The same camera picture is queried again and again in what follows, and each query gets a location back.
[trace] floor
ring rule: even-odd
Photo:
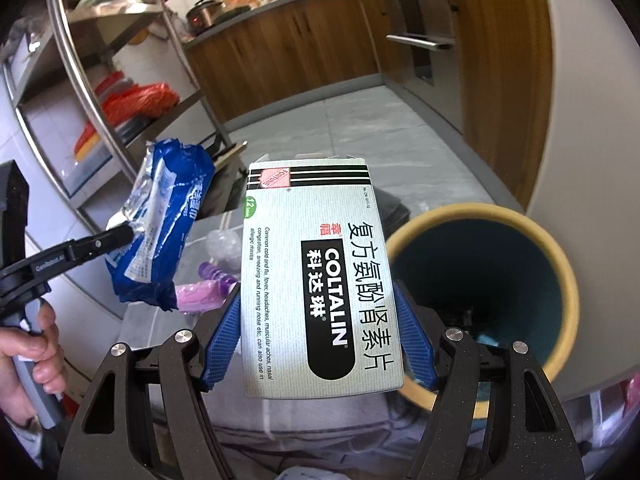
[[[378,86],[318,101],[231,133],[247,140],[244,161],[302,153],[363,157],[371,181],[402,200],[412,217],[441,205],[492,203],[434,130],[390,89]]]

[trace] white box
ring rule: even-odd
[[[255,162],[249,170],[246,393],[311,399],[402,386],[396,306],[365,161]]]

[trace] silver screw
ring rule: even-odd
[[[529,347],[527,346],[526,343],[523,343],[522,341],[516,341],[513,343],[513,349],[518,353],[518,354],[526,354],[529,351]]]
[[[445,335],[447,336],[447,339],[451,339],[452,341],[460,341],[464,337],[465,333],[462,332],[462,330],[460,330],[459,328],[447,328]]]
[[[175,340],[178,343],[186,343],[192,337],[193,337],[193,333],[191,333],[191,330],[180,330],[180,332],[177,332],[175,334]]]
[[[118,357],[127,351],[127,347],[124,343],[116,343],[111,347],[111,355]]]

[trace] oven handle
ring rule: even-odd
[[[425,40],[419,40],[418,38],[412,38],[410,36],[402,36],[399,34],[387,34],[386,38],[389,41],[395,41],[396,43],[407,44],[411,46],[417,46],[418,48],[426,48],[427,50],[447,50],[453,47],[453,41],[450,39],[435,39],[431,38]]]

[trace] oven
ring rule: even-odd
[[[454,10],[449,0],[384,0],[391,32],[405,46],[405,88],[462,130]]]

